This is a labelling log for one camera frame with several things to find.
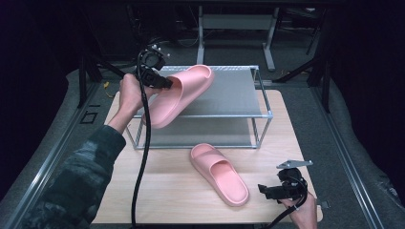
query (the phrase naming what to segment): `dark green sleeve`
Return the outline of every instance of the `dark green sleeve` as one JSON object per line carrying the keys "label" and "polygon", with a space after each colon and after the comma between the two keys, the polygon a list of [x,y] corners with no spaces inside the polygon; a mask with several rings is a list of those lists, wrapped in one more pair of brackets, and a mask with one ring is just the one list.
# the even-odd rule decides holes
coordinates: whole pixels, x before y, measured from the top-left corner
{"label": "dark green sleeve", "polygon": [[123,136],[102,126],[64,162],[60,174],[25,216],[23,228],[87,228],[111,180]]}

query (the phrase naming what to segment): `white desk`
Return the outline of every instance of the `white desk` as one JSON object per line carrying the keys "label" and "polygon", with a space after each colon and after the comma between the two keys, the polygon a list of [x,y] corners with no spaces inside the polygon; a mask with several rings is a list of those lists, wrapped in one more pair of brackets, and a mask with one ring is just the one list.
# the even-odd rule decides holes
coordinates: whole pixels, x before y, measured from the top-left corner
{"label": "white desk", "polygon": [[[303,160],[303,156],[281,94],[278,91],[266,93],[274,117],[262,147],[221,149],[249,189],[248,203],[242,207],[226,205],[191,165],[189,149],[153,149],[149,152],[140,185],[137,223],[262,223],[274,220],[285,210],[276,200],[266,199],[257,185],[281,185],[276,165],[287,159]],[[106,120],[111,119],[117,108],[118,94]],[[138,127],[136,122],[139,120],[133,119],[129,126],[135,128],[133,131]],[[127,145],[116,161],[113,178],[94,223],[131,222],[132,196],[143,151],[135,151],[128,135],[124,134],[124,137]],[[299,169],[308,182],[309,191],[316,196],[307,168]],[[322,211],[318,207],[318,220],[322,217]]]}

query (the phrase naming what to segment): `slipper strap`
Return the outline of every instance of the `slipper strap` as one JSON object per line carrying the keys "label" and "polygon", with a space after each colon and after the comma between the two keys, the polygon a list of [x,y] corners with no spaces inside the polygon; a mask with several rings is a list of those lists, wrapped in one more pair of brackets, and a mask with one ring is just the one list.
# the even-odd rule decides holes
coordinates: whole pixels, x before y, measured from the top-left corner
{"label": "slipper strap", "polygon": [[226,161],[226,163],[231,165],[224,155],[216,149],[199,154],[198,156],[194,157],[194,160],[201,167],[201,169],[204,171],[209,171],[210,174],[211,167],[219,162]]}

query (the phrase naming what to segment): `desk leg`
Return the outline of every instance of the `desk leg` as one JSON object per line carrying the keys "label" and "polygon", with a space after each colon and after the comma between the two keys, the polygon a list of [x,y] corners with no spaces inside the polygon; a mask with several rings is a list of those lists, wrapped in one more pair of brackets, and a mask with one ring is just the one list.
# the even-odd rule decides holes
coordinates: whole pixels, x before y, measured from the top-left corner
{"label": "desk leg", "polygon": [[271,44],[271,40],[273,39],[274,30],[276,27],[277,13],[278,13],[278,9],[274,10],[274,14],[271,18],[270,28],[268,29],[267,41],[266,41],[266,43],[263,43],[263,51],[265,53],[267,68],[271,72],[276,71],[276,68],[274,66],[273,57],[272,57],[271,51],[270,51],[270,44]]}
{"label": "desk leg", "polygon": [[203,7],[199,6],[199,50],[197,52],[197,64],[203,63]]}

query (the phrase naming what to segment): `human hand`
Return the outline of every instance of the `human hand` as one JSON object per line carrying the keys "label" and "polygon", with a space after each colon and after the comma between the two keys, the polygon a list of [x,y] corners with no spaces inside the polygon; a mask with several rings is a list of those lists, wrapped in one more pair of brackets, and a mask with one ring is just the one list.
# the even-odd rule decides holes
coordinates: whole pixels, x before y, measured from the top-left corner
{"label": "human hand", "polygon": [[[286,208],[295,205],[299,199],[279,199],[280,202],[286,206]],[[308,192],[307,200],[303,205],[301,205],[298,210],[293,211],[289,214],[292,222],[299,229],[314,229],[317,228],[317,216],[316,216],[316,199]]]}
{"label": "human hand", "polygon": [[[131,121],[137,111],[143,106],[139,82],[133,74],[125,74],[119,82],[119,108],[116,115],[108,123],[109,126],[123,133],[125,127]],[[146,97],[157,94],[161,89],[144,87]]]}

